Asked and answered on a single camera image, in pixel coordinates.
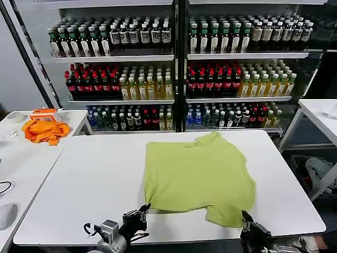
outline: bottle label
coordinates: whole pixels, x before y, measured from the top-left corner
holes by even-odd
[[[292,41],[299,41],[302,35],[303,29],[294,29],[293,36],[291,38]]]
[[[121,42],[119,32],[110,32],[110,39],[114,45],[118,45]]]
[[[150,32],[149,31],[141,31],[141,39],[142,43],[150,43]]]
[[[240,37],[234,37],[233,38],[231,53],[235,53],[236,52],[237,47],[239,45],[239,40],[240,40]]]
[[[90,51],[89,51],[87,41],[81,41],[81,45],[82,45],[85,57],[90,57]]]
[[[301,41],[308,41],[311,35],[311,29],[304,29],[301,37]]]
[[[91,41],[91,45],[93,46],[95,56],[99,56],[100,55],[100,49],[98,48],[97,41]]]
[[[282,40],[283,41],[289,41],[291,36],[293,35],[293,29],[284,29],[283,35],[282,35]]]
[[[197,83],[196,86],[198,89],[203,89],[205,87],[205,83]]]
[[[213,88],[213,85],[214,85],[214,83],[206,83],[206,88],[211,89],[211,88]]]
[[[163,43],[170,43],[171,42],[171,30],[163,31],[162,30],[162,41]]]
[[[151,35],[152,35],[152,42],[153,43],[160,43],[161,41],[161,35],[160,35],[160,31],[156,30],[156,31],[151,31]]]
[[[265,87],[266,87],[266,85],[260,86],[259,92],[257,93],[258,97],[262,97],[264,95]]]
[[[121,42],[123,44],[128,44],[130,43],[130,39],[128,36],[128,32],[120,32],[120,37],[121,37]]]
[[[54,54],[56,57],[61,57],[60,49],[58,48],[58,45],[56,42],[51,42],[51,47],[54,51]]]
[[[212,40],[211,40],[211,54],[215,54],[215,53],[216,53],[216,49],[217,49],[217,41],[218,41],[218,38],[217,38],[217,37],[214,37],[214,38],[212,38]]]
[[[65,41],[62,41],[61,42],[61,45],[63,47],[63,50],[64,50],[64,53],[67,57],[72,57],[72,54],[70,52],[70,49],[69,49],[69,46],[68,46],[68,43],[66,43]]]
[[[148,99],[153,100],[154,99],[154,90],[153,88],[147,88],[148,91]]]
[[[85,90],[88,91],[88,92],[92,92],[94,90],[94,88],[93,88],[92,85],[89,85],[89,86],[85,87]]]
[[[252,86],[251,97],[256,97],[257,85]]]
[[[138,37],[138,32],[137,31],[134,31],[134,32],[132,31],[132,32],[129,32],[128,34],[130,36],[130,42],[132,44],[136,44],[136,43],[139,42],[139,37]]]
[[[247,51],[248,43],[249,37],[244,37],[242,40],[241,53],[245,53]]]
[[[275,92],[275,89],[276,89],[276,85],[270,86],[270,89],[269,89],[269,92],[268,92],[268,96],[273,96],[274,92]]]
[[[106,40],[103,40],[102,41],[102,46],[103,46],[103,50],[104,50],[105,56],[110,56],[109,42],[106,41]]]
[[[130,93],[131,93],[131,99],[132,99],[132,100],[137,100],[136,89],[135,89],[135,88],[131,88],[131,89],[130,89]]]
[[[145,88],[139,88],[139,93],[141,96],[141,100],[145,100],[146,99]]]
[[[200,53],[201,54],[206,53],[206,47],[207,47],[207,38],[201,38],[201,42],[200,42]]]
[[[262,35],[262,29],[256,29],[255,27],[252,29],[253,33],[252,33],[252,40],[254,41],[259,41],[261,39],[261,35]]]
[[[115,131],[118,131],[118,124],[117,123],[112,123],[112,126],[114,127]]]
[[[75,56],[76,56],[76,57],[81,57],[80,50],[78,49],[77,43],[76,43],[75,41],[71,41],[70,44],[71,44],[71,46],[72,46],[72,48],[73,48],[73,51],[74,51],[74,53],[75,53]]]
[[[228,37],[223,37],[221,40],[221,50],[220,53],[225,53],[227,51],[227,47],[228,47]]]
[[[196,53],[196,42],[197,42],[196,38],[191,38],[191,41],[190,41],[190,44],[191,44],[191,54],[195,54]]]
[[[293,84],[289,85],[288,88],[285,91],[285,96],[289,96],[291,91],[293,90],[293,88],[294,88]]]
[[[165,122],[159,122],[160,131],[165,130]]]
[[[124,100],[129,100],[127,89],[122,89],[122,94],[123,94],[123,99]]]
[[[273,32],[272,29],[263,29],[261,40],[263,40],[263,41],[269,41],[270,38],[271,38],[271,36],[272,36],[272,32]]]

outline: beverage bottle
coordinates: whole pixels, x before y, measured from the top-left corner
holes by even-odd
[[[61,55],[61,43],[60,41],[56,38],[56,33],[55,33],[55,28],[48,28],[48,35],[51,38],[49,43],[53,49],[53,53],[56,58],[62,57]]]
[[[264,96],[264,92],[268,84],[268,77],[269,77],[268,74],[262,75],[262,81],[259,82],[259,85],[257,87],[257,97],[258,98],[261,98]]]
[[[63,48],[63,52],[66,57],[73,57],[72,50],[71,50],[71,45],[70,45],[70,40],[68,38],[68,35],[64,32],[63,28],[58,28],[57,29],[58,34],[60,35],[61,38],[61,46]]]
[[[243,126],[246,126],[248,124],[248,120],[249,120],[249,110],[246,110],[243,114],[242,114],[242,120],[241,123]]]
[[[152,76],[147,77],[147,99],[154,100],[155,99],[155,91],[154,91],[154,84],[152,80]]]
[[[274,112],[272,110],[268,111],[268,116],[262,122],[262,125],[261,125],[262,128],[270,128],[272,126],[271,123],[273,120],[273,114]]]
[[[284,93],[285,96],[290,96],[290,93],[294,88],[294,82],[295,82],[296,76],[297,75],[295,73],[292,73],[290,75],[289,82],[286,84],[286,86],[284,87],[284,90],[283,90],[283,93]]]
[[[240,42],[240,27],[241,27],[241,23],[235,23],[234,24],[234,32],[231,36],[231,53],[236,53],[237,49],[239,47],[239,42]]]
[[[120,123],[121,123],[121,130],[126,131],[126,122],[123,112],[120,113]]]
[[[283,91],[287,85],[287,82],[288,82],[288,75],[282,74],[281,82],[277,83],[276,85],[274,96],[283,96]]]
[[[268,45],[272,36],[273,28],[272,28],[273,23],[268,22],[267,26],[263,28],[262,35],[261,35],[261,42],[260,42],[260,50],[261,51],[267,51],[268,50]]]
[[[299,50],[304,50],[308,48],[308,41],[311,37],[311,33],[313,31],[312,26],[314,23],[308,22],[307,27],[303,29],[302,37],[300,39]]]
[[[100,32],[101,32],[101,36],[100,36],[100,41],[101,41],[101,45],[102,45],[102,54],[104,54],[105,56],[110,56],[110,50],[111,50],[111,43],[110,40],[108,38],[108,34],[106,31],[105,26],[100,26],[99,27]]]
[[[221,47],[220,47],[220,53],[229,52],[229,30],[230,30],[230,24],[224,23],[222,34],[220,37]]]
[[[219,128],[222,129],[225,126],[225,111],[220,112],[220,118],[219,118]]]
[[[168,48],[171,46],[171,29],[169,28],[169,23],[164,23],[163,25],[162,42],[164,48]]]
[[[251,23],[245,23],[240,53],[245,53],[247,51],[249,40],[250,40],[251,27],[252,27]]]
[[[266,113],[267,113],[267,107],[264,107],[262,108],[262,110],[260,110],[259,114],[256,117],[257,128],[260,128],[262,126],[262,123],[266,117]]]
[[[303,33],[303,22],[298,22],[294,28],[293,36],[290,39],[290,50],[298,50],[300,39]]]
[[[293,22],[289,22],[283,29],[283,34],[281,36],[281,47],[283,50],[289,49],[289,41],[294,31],[293,25]]]
[[[207,50],[207,32],[208,32],[208,23],[202,23],[202,31],[200,34],[200,42],[199,42],[199,48],[200,48],[200,53],[205,54]]]
[[[125,24],[121,25],[120,38],[121,38],[122,48],[129,48],[130,37],[128,34],[128,29],[125,27]]]
[[[250,39],[249,50],[258,51],[260,49],[259,44],[263,32],[262,22],[257,22],[256,25],[251,30],[252,35]]]
[[[215,54],[218,49],[217,49],[217,44],[219,40],[218,36],[218,30],[219,30],[219,24],[218,23],[213,23],[212,24],[212,35],[210,37],[210,51],[211,54]]]
[[[277,51],[279,49],[279,42],[283,32],[283,22],[278,22],[277,26],[274,27],[272,37],[270,40],[269,50]]]
[[[234,111],[229,111],[227,118],[227,128],[231,128],[234,122]]]

